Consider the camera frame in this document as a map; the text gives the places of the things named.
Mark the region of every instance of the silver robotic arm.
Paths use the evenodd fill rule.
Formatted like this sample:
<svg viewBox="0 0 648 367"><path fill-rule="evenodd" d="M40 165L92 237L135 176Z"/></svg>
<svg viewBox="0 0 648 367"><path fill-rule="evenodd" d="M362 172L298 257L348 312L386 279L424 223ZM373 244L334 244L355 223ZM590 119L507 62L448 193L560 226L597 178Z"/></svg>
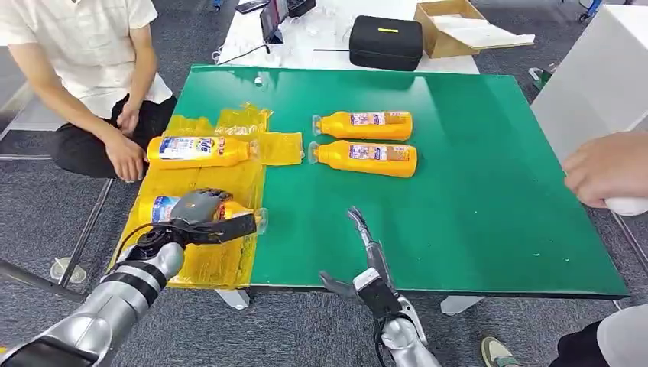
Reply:
<svg viewBox="0 0 648 367"><path fill-rule="evenodd" d="M225 191L214 189L183 196L171 212L171 221L151 223L149 232L118 254L115 265L78 309L29 343L6 353L0 366L110 365L133 326L182 268L188 244L223 243L256 232L252 214L212 222L229 197Z"/></svg>
<svg viewBox="0 0 648 367"><path fill-rule="evenodd" d="M427 338L414 306L394 289L382 245L374 241L365 219L352 207L348 216L355 223L367 253L368 269L353 279L353 285L337 281L326 272L319 277L333 293L358 297L374 316L376 354L385 366L380 347L389 350L397 367L441 367L425 347Z"/></svg>

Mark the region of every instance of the hand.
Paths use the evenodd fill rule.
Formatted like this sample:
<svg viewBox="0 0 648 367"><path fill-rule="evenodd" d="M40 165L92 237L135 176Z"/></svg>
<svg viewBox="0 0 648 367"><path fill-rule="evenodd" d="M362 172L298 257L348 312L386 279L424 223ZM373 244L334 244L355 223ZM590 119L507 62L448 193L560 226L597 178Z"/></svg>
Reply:
<svg viewBox="0 0 648 367"><path fill-rule="evenodd" d="M611 197L648 197L648 132L619 132L583 144L562 169L584 204L605 208Z"/></svg>
<svg viewBox="0 0 648 367"><path fill-rule="evenodd" d="M105 153L115 168L117 177L126 182L141 180L144 176L146 154L139 145L126 138L118 130L104 141Z"/></svg>
<svg viewBox="0 0 648 367"><path fill-rule="evenodd" d="M138 126L139 115L139 106L133 106L126 102L121 113L117 116L117 126L119 127L119 130L121 130L124 135L132 135L133 131Z"/></svg>

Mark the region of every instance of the shoe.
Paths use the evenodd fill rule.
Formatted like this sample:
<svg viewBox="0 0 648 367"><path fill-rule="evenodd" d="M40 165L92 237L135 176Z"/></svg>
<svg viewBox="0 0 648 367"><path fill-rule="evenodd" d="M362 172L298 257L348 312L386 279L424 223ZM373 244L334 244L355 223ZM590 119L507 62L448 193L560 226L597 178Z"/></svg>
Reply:
<svg viewBox="0 0 648 367"><path fill-rule="evenodd" d="M481 341L481 356L487 367L522 366L504 344L492 336Z"/></svg>

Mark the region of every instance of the green board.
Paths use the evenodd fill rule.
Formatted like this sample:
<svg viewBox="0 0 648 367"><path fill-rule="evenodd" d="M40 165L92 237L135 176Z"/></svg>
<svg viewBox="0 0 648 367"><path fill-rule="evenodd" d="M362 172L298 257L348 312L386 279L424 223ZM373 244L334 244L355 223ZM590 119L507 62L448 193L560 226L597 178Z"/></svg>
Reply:
<svg viewBox="0 0 648 367"><path fill-rule="evenodd" d="M410 179L324 164L268 167L267 232L252 284L320 287L366 269L346 216L364 214L399 289L457 294L624 296L626 288L511 76L195 66L176 113L215 122L243 102L270 130L313 136L313 114L410 111Z"/></svg>

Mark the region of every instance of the man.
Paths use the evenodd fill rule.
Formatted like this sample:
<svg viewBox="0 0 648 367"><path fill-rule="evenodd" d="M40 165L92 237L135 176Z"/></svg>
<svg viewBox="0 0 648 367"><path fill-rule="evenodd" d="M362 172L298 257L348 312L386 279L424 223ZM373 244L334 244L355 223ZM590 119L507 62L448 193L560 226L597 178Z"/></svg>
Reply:
<svg viewBox="0 0 648 367"><path fill-rule="evenodd" d="M565 185L584 204L605 208L611 197L648 197L648 132L620 132L589 141L563 162ZM563 336L550 367L648 365L648 304L613 313ZM488 367L520 364L496 339L481 343Z"/></svg>
<svg viewBox="0 0 648 367"><path fill-rule="evenodd" d="M68 123L52 158L94 177L141 180L176 99L157 74L151 0L1 0L0 46Z"/></svg>

